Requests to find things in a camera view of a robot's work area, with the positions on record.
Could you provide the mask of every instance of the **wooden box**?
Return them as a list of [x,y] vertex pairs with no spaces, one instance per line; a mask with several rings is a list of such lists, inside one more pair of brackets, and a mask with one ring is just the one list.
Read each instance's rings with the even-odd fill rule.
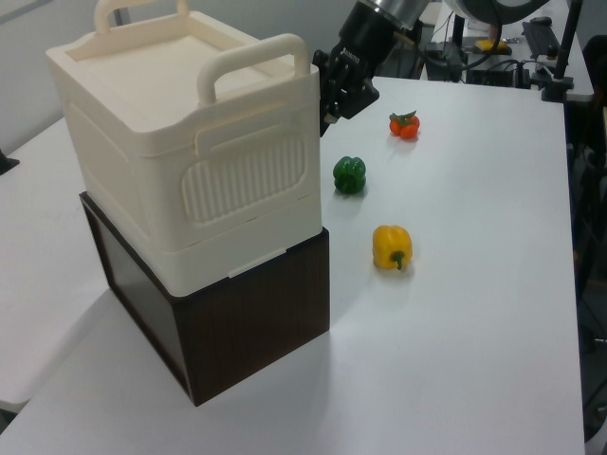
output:
[[175,297],[86,192],[81,200],[110,287],[196,406],[329,329],[326,229],[241,275]]

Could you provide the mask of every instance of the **cable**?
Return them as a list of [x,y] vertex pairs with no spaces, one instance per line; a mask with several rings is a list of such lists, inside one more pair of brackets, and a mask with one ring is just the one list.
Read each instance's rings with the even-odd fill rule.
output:
[[487,52],[481,59],[477,60],[473,64],[465,64],[465,65],[461,65],[458,67],[451,67],[448,64],[441,64],[440,61],[436,61],[436,60],[429,58],[427,55],[425,55],[425,52],[422,52],[421,50],[419,50],[418,46],[415,47],[415,53],[418,54],[419,58],[425,64],[431,64],[432,66],[435,66],[435,67],[438,67],[438,68],[441,68],[443,70],[450,71],[450,72],[451,71],[458,71],[458,72],[466,71],[468,69],[478,66],[479,64],[486,62],[487,59],[495,53],[495,49],[497,49],[497,46],[499,45],[500,40],[502,39],[502,18],[500,17],[500,13],[497,9],[497,6],[495,5],[495,2],[496,2],[496,0],[490,0],[490,4],[493,6],[493,12],[495,12],[495,20],[497,23],[496,24],[497,34],[495,36],[495,41],[493,42],[493,46],[491,47],[489,52]]
[[447,26],[445,27],[445,38],[443,39],[443,53],[445,52],[445,46],[447,45],[447,34],[449,33],[449,22],[451,21],[451,17],[453,13],[449,15],[447,18]]
[[443,25],[440,26],[439,28],[437,28],[434,33],[432,34],[432,36],[430,37],[430,41],[432,41],[432,38],[434,37],[434,35],[436,33],[438,33],[440,31],[440,29],[444,26],[446,26],[450,21],[451,21],[451,17],[453,16],[453,14],[455,14],[453,11],[451,12],[451,14],[449,16],[447,16],[447,20],[445,20],[445,22],[443,22]]
[[502,62],[498,62],[497,64],[494,64],[492,66],[490,66],[489,68],[487,68],[485,71],[483,71],[484,73],[487,73],[488,71],[492,70],[493,68],[497,68],[498,66],[501,66],[502,64],[508,64],[506,66],[506,68],[503,69],[503,71],[506,71],[506,69],[509,66],[512,66],[513,64],[519,64],[520,62],[518,60],[514,60],[514,59],[509,59],[509,60],[504,60]]
[[538,62],[537,60],[523,60],[521,62],[521,64],[540,64],[540,65],[545,66],[546,68],[550,69],[549,64],[545,64],[544,62]]

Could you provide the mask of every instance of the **pepper stem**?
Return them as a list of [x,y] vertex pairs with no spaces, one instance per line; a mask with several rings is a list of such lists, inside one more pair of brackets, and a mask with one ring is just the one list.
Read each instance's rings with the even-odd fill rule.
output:
[[390,261],[394,261],[395,263],[397,263],[398,266],[396,268],[398,270],[402,270],[402,260],[404,257],[405,253],[403,253],[402,251],[395,251],[390,255]]

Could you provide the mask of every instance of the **table surface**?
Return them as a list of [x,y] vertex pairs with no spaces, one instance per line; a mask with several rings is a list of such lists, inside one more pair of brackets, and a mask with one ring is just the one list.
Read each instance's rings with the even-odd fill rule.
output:
[[[329,333],[195,408],[107,291],[0,451],[583,454],[562,106],[374,84],[379,101],[321,141]],[[388,115],[414,109],[418,140],[390,136]],[[361,195],[334,190],[343,155],[367,163]],[[372,264],[382,224],[412,235],[402,273]]]
[[96,321],[107,281],[64,121],[0,177],[0,409],[18,411]]
[[[449,17],[451,13],[451,9],[447,4],[443,3],[441,6],[440,12],[438,14],[438,19],[436,19],[436,27],[435,30],[438,30]],[[529,20],[533,17],[541,17],[548,16],[552,18],[552,29],[554,31],[555,36],[559,40],[559,43],[562,41],[562,34],[565,30],[565,23],[567,22],[567,14],[569,13],[569,7],[567,5],[566,0],[550,0],[545,5],[541,6],[537,11],[531,14],[529,17],[523,19],[523,21],[507,24],[503,26],[502,30],[502,39],[506,38],[520,38],[521,42],[518,44],[511,44],[512,48],[512,56],[511,58],[518,60],[519,62],[523,60],[532,60],[530,55],[529,46],[526,42],[526,38],[523,35],[523,22],[529,22]],[[482,36],[487,37],[486,31],[478,31],[474,29],[470,29],[468,27],[469,21],[466,21],[466,25],[464,27],[464,36]],[[449,23],[449,31],[447,32],[448,40],[451,39],[453,35],[453,19]],[[432,38],[435,42],[443,42],[445,39],[445,29],[442,28],[438,31]],[[535,67],[534,64],[526,64],[525,68],[528,69],[531,73],[534,72]],[[565,77],[573,78],[574,87],[571,90],[567,91],[567,100],[569,101],[583,101],[587,102],[591,100],[594,90],[592,87],[592,83],[590,82],[590,76],[588,75],[588,70],[586,69],[586,63],[583,58],[583,54],[581,53],[581,47],[579,46],[578,37],[576,35],[576,39],[573,40],[571,45],[571,51],[569,55],[569,65],[565,70]]]

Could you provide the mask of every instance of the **ribbed panel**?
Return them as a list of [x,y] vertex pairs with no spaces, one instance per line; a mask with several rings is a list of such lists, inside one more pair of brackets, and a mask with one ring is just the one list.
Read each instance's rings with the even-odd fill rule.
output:
[[196,222],[220,218],[295,187],[304,172],[299,136],[282,131],[222,144],[186,171],[186,212]]

